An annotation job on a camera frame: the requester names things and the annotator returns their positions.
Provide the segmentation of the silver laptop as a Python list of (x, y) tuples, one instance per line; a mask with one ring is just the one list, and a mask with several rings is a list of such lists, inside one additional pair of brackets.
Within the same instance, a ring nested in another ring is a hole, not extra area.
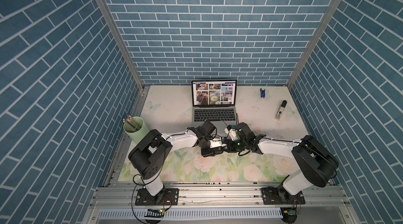
[(237, 80), (193, 80), (192, 126), (198, 127), (206, 120), (222, 135), (229, 125), (237, 124), (236, 93)]

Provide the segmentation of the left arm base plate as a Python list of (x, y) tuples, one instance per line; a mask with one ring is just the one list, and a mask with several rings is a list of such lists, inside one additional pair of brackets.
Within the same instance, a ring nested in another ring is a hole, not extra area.
[(136, 206), (177, 206), (179, 198), (179, 189), (163, 188), (155, 196), (152, 196), (146, 188), (137, 191), (135, 198)]

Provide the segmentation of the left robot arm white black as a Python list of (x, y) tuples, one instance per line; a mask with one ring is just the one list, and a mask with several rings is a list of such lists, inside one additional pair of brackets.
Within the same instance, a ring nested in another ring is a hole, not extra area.
[(178, 133), (163, 134), (156, 129), (148, 132), (128, 155), (148, 194), (152, 197), (162, 195), (164, 185), (160, 173), (169, 153), (191, 147), (199, 147), (203, 157), (223, 153), (226, 144), (215, 132), (216, 127), (210, 121)]

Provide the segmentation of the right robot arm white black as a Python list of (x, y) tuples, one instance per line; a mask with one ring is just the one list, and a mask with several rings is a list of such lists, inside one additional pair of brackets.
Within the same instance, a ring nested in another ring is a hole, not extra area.
[(313, 136), (300, 140), (276, 140), (255, 135), (245, 123), (229, 125), (225, 129), (226, 152), (279, 155), (295, 161), (298, 169), (287, 175), (278, 187), (261, 188), (265, 205), (304, 204), (302, 191), (312, 187), (325, 187), (336, 176), (339, 161)]

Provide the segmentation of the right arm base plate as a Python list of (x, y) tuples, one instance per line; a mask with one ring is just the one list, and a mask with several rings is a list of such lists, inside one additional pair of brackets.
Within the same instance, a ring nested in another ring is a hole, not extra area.
[(275, 187), (261, 188), (262, 200), (265, 205), (304, 205), (305, 199), (302, 192), (292, 195), (285, 189)]

